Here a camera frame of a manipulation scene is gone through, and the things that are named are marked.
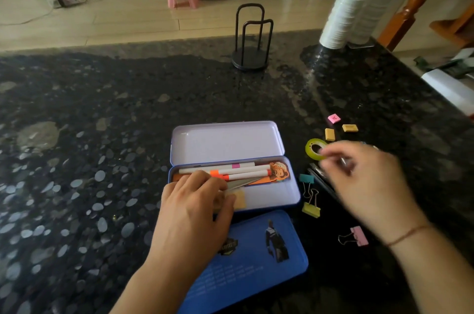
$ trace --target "bracelet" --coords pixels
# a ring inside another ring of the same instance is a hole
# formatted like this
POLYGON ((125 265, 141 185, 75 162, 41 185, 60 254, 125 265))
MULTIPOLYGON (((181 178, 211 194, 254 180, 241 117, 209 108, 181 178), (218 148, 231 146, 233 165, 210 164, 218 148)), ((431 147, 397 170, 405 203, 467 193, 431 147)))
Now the bracelet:
POLYGON ((396 244, 400 243, 402 240, 407 239, 408 237, 411 237, 413 234, 415 234, 415 233, 417 233, 417 232, 419 232, 423 229, 428 229, 428 228, 433 228, 433 226, 431 224, 424 224, 424 225, 420 225, 419 227, 412 228, 408 232, 406 232, 406 234, 402 235, 400 238, 394 240, 391 243, 388 243, 387 246, 391 247, 393 245, 396 245, 396 244))

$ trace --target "hand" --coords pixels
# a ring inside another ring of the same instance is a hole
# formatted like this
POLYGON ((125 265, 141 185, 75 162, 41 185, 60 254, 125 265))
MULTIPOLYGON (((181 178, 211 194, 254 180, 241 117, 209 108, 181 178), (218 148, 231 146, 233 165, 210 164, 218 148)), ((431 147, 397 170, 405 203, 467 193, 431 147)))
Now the hand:
POLYGON ((213 201, 223 197, 227 183, 202 170, 169 183, 163 189, 161 209, 144 266, 172 273, 173 280, 190 287, 221 249, 234 214, 235 196, 223 200, 214 222, 213 201))
POLYGON ((344 206, 383 242, 428 224, 415 202, 397 158, 360 142, 339 141, 319 151, 320 162, 344 206), (351 172, 339 160, 351 158, 351 172))

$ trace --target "left hand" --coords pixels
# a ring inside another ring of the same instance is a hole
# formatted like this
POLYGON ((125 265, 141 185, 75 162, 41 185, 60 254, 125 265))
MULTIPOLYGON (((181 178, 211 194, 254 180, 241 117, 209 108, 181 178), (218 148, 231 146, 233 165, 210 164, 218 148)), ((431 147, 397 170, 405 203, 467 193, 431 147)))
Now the left hand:
POLYGON ((224 199, 216 221, 213 202, 227 189, 223 179, 201 170, 169 183, 144 267, 166 269, 183 285, 191 286, 221 249, 234 214, 235 196, 224 199))

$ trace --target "tape roll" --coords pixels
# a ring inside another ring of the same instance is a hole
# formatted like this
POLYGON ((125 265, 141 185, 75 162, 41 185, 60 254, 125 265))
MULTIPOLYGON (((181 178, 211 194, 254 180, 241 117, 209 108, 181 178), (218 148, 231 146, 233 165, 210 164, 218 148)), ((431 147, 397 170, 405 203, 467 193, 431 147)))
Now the tape roll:
POLYGON ((304 149, 306 151, 306 154, 310 156, 311 159, 315 161, 322 161, 325 157, 318 154, 317 151, 313 149, 313 146, 324 148, 327 145, 328 144, 326 142, 324 142, 323 140, 320 140, 319 138, 312 138, 308 141, 308 143, 306 143, 306 146, 304 149))

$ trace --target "wooden floor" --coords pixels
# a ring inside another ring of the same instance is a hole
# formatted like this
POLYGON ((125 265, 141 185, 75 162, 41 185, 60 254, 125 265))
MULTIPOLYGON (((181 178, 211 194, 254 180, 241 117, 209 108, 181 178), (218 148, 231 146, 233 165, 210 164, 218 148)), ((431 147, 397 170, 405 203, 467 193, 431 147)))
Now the wooden floor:
MULTIPOLYGON (((169 9, 167 0, 90 0, 27 24, 0 25, 0 51, 230 36, 235 33, 235 11, 247 2, 264 5, 265 17, 275 22, 274 31, 282 32, 323 28, 334 0, 203 0, 196 10, 187 4, 169 9)), ((403 2, 393 0, 376 32, 403 2)), ((428 24, 456 17, 464 4, 465 0, 428 0, 396 50, 451 46, 428 24)), ((49 11, 46 0, 0 0, 0 24, 27 21, 49 11)), ((255 8, 244 9, 241 24, 259 16, 255 8)), ((250 31, 255 33, 257 27, 250 31)))

